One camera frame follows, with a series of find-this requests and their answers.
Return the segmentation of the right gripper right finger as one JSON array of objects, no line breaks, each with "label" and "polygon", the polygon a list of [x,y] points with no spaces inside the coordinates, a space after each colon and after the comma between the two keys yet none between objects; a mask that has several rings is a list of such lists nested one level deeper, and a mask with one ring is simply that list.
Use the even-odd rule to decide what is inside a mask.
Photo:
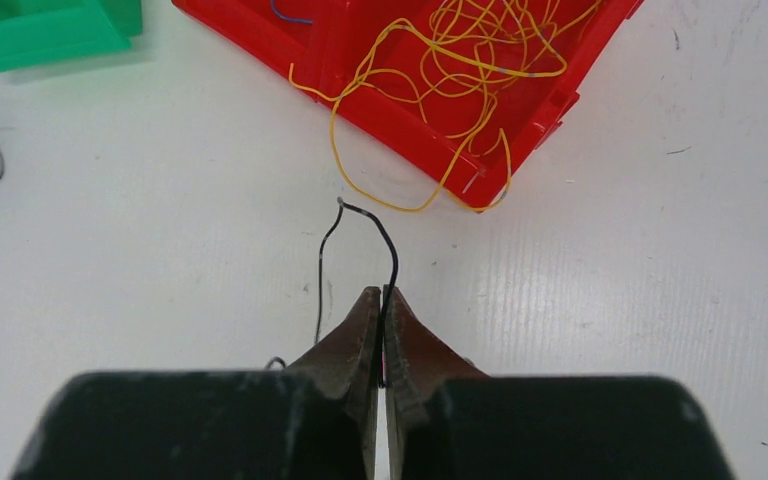
[{"label": "right gripper right finger", "polygon": [[394,479],[730,479],[703,408],[652,375],[491,376],[394,291],[384,322]]}]

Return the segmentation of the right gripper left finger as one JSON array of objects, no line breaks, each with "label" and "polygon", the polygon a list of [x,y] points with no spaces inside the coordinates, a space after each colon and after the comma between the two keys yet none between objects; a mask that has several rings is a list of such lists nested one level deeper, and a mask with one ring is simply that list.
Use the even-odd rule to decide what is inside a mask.
[{"label": "right gripper left finger", "polygon": [[381,291],[280,370],[90,371],[49,400],[14,479],[370,479]]}]

